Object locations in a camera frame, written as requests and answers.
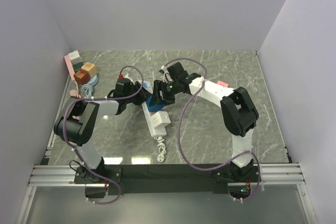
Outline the blue cube plug adapter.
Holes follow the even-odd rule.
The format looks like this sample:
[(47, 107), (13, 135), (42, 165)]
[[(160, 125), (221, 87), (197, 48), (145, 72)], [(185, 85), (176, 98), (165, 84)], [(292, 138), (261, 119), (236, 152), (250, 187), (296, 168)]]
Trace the blue cube plug adapter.
[(150, 105), (151, 100), (152, 100), (152, 96), (150, 96), (146, 100), (146, 106), (147, 106), (149, 112), (156, 113), (158, 111), (161, 111), (165, 107), (165, 102), (164, 101), (161, 101), (161, 102), (159, 102), (155, 105)]

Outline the white power strip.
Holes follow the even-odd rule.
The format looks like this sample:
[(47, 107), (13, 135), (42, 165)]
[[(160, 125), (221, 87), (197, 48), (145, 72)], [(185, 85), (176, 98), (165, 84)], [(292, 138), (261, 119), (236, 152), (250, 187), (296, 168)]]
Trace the white power strip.
[(158, 142), (163, 142), (164, 141), (164, 137), (167, 135), (166, 132), (166, 127), (160, 127), (158, 129), (155, 129), (152, 126), (152, 122), (151, 122), (151, 115), (153, 115), (154, 113), (151, 113), (148, 111), (148, 108), (146, 106), (146, 102), (142, 103), (142, 109), (145, 115), (145, 119), (146, 119), (146, 123), (148, 125), (148, 129), (150, 131), (150, 135), (152, 138), (154, 138), (155, 140), (157, 140)]

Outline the pink cube plug adapter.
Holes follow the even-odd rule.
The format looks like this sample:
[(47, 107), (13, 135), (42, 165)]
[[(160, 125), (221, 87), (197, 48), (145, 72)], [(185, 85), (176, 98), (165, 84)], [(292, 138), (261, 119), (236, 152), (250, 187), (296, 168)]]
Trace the pink cube plug adapter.
[(228, 86), (229, 86), (228, 83), (222, 82), (222, 81), (217, 81), (217, 84), (222, 86), (222, 87), (226, 87), (226, 88), (228, 88)]

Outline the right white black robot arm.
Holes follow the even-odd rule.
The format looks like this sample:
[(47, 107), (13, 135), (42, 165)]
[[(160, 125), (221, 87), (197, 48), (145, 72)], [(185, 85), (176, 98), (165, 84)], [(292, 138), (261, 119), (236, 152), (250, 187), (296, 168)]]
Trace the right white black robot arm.
[(211, 170), (229, 166), (232, 179), (238, 182), (243, 181), (250, 175), (254, 164), (251, 142), (254, 127), (259, 119), (257, 109), (247, 90), (243, 87), (237, 89), (223, 87), (193, 73), (168, 83), (155, 80), (150, 106), (161, 102), (165, 105), (173, 104), (175, 95), (181, 92), (191, 95), (181, 112), (176, 134), (177, 145), (185, 162), (196, 170), (202, 170), (187, 160), (181, 147), (181, 124), (184, 113), (195, 97), (201, 97), (221, 108), (224, 124), (232, 134), (233, 140), (232, 158), (227, 163), (213, 167)]

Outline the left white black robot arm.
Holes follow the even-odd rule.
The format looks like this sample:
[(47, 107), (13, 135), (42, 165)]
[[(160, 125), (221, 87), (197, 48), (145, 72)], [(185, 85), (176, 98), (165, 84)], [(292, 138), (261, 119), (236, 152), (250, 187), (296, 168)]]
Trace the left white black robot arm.
[(83, 167), (88, 167), (86, 176), (91, 182), (99, 183), (105, 176), (103, 157), (90, 140), (97, 118), (119, 115), (129, 103), (141, 105), (150, 97), (151, 93), (140, 82), (122, 78), (103, 100), (84, 101), (74, 96), (68, 98), (54, 124), (54, 133), (64, 140), (63, 129), (66, 130), (69, 144), (79, 153), (78, 158), (84, 162)]

